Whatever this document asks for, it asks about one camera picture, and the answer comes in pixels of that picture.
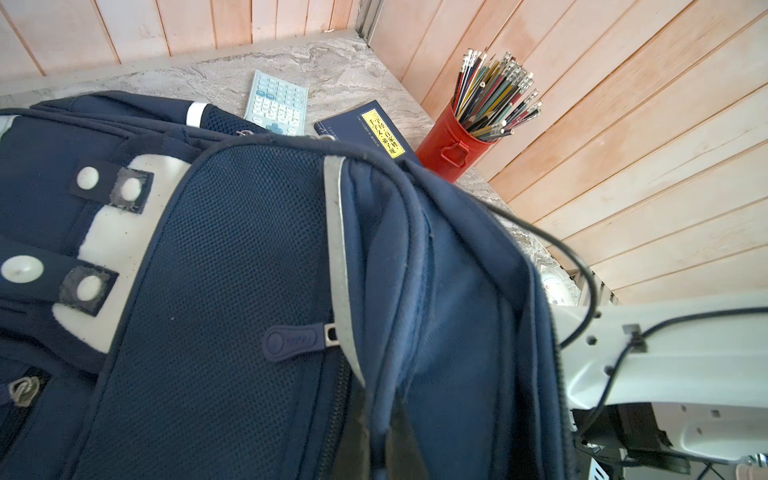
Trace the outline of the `navy blue student backpack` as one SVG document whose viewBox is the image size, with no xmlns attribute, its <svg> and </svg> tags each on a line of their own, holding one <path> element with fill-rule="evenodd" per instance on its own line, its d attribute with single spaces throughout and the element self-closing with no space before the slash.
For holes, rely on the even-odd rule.
<svg viewBox="0 0 768 480">
<path fill-rule="evenodd" d="M 5 479 L 568 479 L 534 265 L 410 160 L 120 91 L 1 113 Z"/>
</svg>

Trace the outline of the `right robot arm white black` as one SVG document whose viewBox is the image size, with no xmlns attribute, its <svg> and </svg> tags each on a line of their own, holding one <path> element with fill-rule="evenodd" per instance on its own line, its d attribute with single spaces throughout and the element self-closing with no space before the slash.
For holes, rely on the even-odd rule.
<svg viewBox="0 0 768 480">
<path fill-rule="evenodd" d="M 615 470 L 733 464 L 767 450 L 767 293 L 551 307 L 534 289 L 536 359 L 551 363 L 560 479 L 588 456 Z"/>
</svg>

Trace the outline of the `red pen holder cup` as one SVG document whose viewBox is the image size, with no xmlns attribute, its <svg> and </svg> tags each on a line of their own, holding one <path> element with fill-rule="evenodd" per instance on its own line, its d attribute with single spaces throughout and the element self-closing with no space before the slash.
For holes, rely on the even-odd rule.
<svg viewBox="0 0 768 480">
<path fill-rule="evenodd" d="M 444 180 L 455 183 L 494 142 L 478 140 L 456 119 L 448 104 L 416 150 L 421 164 Z"/>
</svg>

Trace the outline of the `blue book yellow label back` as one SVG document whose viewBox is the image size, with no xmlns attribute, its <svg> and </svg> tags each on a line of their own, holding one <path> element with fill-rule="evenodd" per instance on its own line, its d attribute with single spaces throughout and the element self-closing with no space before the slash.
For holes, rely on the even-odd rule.
<svg viewBox="0 0 768 480">
<path fill-rule="evenodd" d="M 405 137 L 376 100 L 319 120 L 314 123 L 314 129 L 320 136 L 332 136 L 342 142 L 370 147 L 395 161 L 407 159 L 421 164 Z"/>
</svg>

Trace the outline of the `light green calculator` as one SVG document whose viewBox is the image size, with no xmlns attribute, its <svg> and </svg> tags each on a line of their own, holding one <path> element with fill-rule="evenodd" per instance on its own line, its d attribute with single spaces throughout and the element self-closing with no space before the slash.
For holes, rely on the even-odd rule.
<svg viewBox="0 0 768 480">
<path fill-rule="evenodd" d="M 244 118 L 276 134 L 305 133 L 308 89 L 256 71 Z"/>
</svg>

